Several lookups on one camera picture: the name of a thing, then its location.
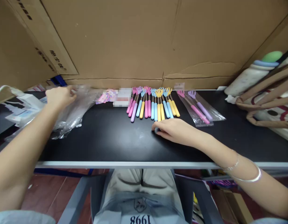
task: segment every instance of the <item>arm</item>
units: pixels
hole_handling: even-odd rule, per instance
[[[73,102],[71,87],[46,91],[47,105],[0,152],[0,211],[20,209],[39,156],[62,109]]]
[[[211,135],[200,131],[180,119],[168,119],[155,122],[152,130],[160,128],[156,134],[172,142],[191,146],[204,152],[220,167],[233,167],[228,172],[231,177],[243,180],[254,179],[258,169],[249,159],[220,143]],[[261,170],[262,177],[256,182],[245,182],[234,179],[244,191],[260,206],[282,218],[288,219],[288,188]]]

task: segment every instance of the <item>black table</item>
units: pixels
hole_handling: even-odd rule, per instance
[[[257,127],[246,119],[246,112],[227,103],[223,91],[198,91],[217,109],[225,121],[199,128],[251,159],[263,169],[288,169],[288,141],[268,128]],[[176,92],[172,92],[180,118],[194,126]],[[151,131],[154,121],[136,118],[126,107],[112,103],[94,105],[83,116],[82,126],[65,139],[49,140],[38,168],[217,168],[197,149],[167,141]]]

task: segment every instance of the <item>cardboard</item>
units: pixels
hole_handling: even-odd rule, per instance
[[[232,210],[237,218],[237,220],[240,221],[240,223],[243,224],[249,224],[254,221],[246,203],[243,200],[243,197],[241,194],[233,193],[233,197],[236,202],[231,202],[229,200],[229,203],[232,207]]]
[[[68,85],[90,85],[95,89],[126,88],[132,86],[150,86],[159,88],[162,80],[142,80],[142,79],[65,79]]]
[[[288,0],[42,2],[74,79],[234,76],[288,15]]]
[[[234,77],[210,77],[192,79],[164,79],[163,87],[174,88],[176,83],[185,83],[185,89],[217,89],[219,86],[228,86]]]
[[[288,50],[288,15],[283,19],[280,25],[272,32],[267,40],[257,49],[253,56],[246,62],[243,68],[247,68],[253,61],[261,59],[264,55],[272,51]]]
[[[8,3],[0,0],[0,87],[9,85],[25,91],[56,75],[38,54]],[[13,95],[4,89],[0,102],[10,97]]]
[[[288,1],[182,0],[165,78],[233,76],[288,14]]]
[[[40,0],[8,0],[34,43],[59,74],[78,74]]]
[[[249,224],[254,221],[241,194],[223,189],[213,190],[212,196],[224,220],[240,224]]]
[[[215,204],[221,214],[223,220],[228,223],[238,224],[235,214],[232,211],[232,208],[228,202],[226,194],[222,190],[213,190],[211,192]]]
[[[163,77],[178,0],[42,0],[80,76]]]

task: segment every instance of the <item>chair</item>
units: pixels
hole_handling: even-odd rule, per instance
[[[75,224],[78,221],[89,189],[91,189],[91,216],[92,222],[95,215],[104,203],[107,185],[114,170],[108,174],[92,177],[82,177],[76,186],[58,224]],[[185,220],[192,223],[193,216],[193,192],[198,199],[199,206],[206,224],[224,224],[216,205],[203,181],[176,176],[172,170],[177,190],[180,196]]]

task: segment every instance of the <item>blue bottle lid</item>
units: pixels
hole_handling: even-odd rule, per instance
[[[254,65],[263,66],[263,67],[276,67],[279,65],[278,62],[263,62],[260,60],[256,60],[253,62]]]

